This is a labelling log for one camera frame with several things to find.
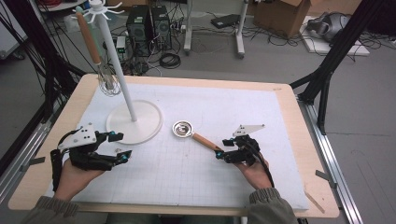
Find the person's right hand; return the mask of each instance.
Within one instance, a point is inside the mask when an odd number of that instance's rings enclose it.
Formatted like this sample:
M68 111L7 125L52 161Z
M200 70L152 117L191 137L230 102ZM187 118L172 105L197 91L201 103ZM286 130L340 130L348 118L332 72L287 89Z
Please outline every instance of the person's right hand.
M268 161L264 160L264 162L269 167ZM272 187L271 181L259 161L254 162L251 166L242 162L234 163L234 165L238 167L254 189L269 189Z

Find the gray floor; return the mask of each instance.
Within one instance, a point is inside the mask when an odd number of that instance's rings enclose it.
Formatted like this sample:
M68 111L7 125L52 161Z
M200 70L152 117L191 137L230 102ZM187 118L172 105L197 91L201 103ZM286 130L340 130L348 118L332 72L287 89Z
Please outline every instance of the gray floor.
M89 57L80 33L70 34L70 37ZM244 38L244 41L246 56L240 60L235 53L233 36L194 33L190 56L181 51L181 66L175 70L160 68L162 76L291 83L315 71L323 60L317 54L308 53L301 42L296 47L275 46L267 42L266 35L258 35L252 40ZM66 46L71 63L91 71L73 47ZM326 130L363 222L390 224L396 223L396 175L393 173L396 170L393 131L396 105L392 103L392 97L396 95L396 51L386 47L369 51L369 57L357 57L356 62L345 58L335 71ZM0 153L4 153L40 106L43 97L27 60L8 61L0 66ZM158 75L155 69L147 73L152 77ZM24 214L9 211L7 200L0 206L2 223L17 223ZM104 223L105 220L106 214L78 215L78 223ZM347 223L342 213L336 219L309 218L308 221Z

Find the white board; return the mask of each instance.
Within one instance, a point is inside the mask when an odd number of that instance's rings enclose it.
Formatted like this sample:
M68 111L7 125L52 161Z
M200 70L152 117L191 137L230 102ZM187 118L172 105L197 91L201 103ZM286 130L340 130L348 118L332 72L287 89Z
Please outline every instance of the white board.
M98 153L114 156L115 149L121 148L132 150L132 158L93 180L74 201L247 206L254 188L235 166L217 160L212 150L192 138L179 138L172 133L176 121L188 120L195 132L226 151L236 147L224 147L221 140L232 138L240 124L265 124L264 129L250 136L258 141L264 158L270 162L276 188L294 209L308 208L273 92L136 84L128 84L128 88L133 99L150 101L161 109L162 129L138 146L103 143ZM107 115L120 104L124 104L122 95L110 98L96 90L78 127L92 122L95 130L105 132Z
M304 23L300 28L300 34L303 36L305 46L310 53L327 54L330 51L329 43L317 35L315 31L307 31L306 25L309 20L313 20L314 17L306 16ZM359 40L356 41L355 45L349 50L347 55L353 56L368 56L370 52L361 45Z

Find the gray sleeve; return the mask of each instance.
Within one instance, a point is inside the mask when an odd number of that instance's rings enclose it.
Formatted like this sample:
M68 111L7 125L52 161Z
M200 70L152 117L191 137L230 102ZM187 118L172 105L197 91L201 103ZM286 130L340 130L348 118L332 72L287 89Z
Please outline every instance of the gray sleeve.
M257 189L249 199L248 224L297 223L290 204L280 197L277 189Z
M75 223L78 205L42 196L21 224Z

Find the wooden handle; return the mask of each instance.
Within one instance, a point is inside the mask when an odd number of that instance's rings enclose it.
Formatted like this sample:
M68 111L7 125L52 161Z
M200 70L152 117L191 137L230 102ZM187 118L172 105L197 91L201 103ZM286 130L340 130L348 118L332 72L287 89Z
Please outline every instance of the wooden handle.
M91 54L92 60L95 64L100 64L98 49L95 46L95 42L93 41L87 22L85 21L81 12L77 12L76 16L78 20L79 30L81 31L82 36L84 37L85 44L87 45L87 49Z
M206 138L202 137L201 135L199 135L198 133L193 133L192 134L192 138L201 143L202 145L212 149L212 150L222 150L221 148L219 148L218 146L216 146L216 144L212 143L211 141L207 140Z

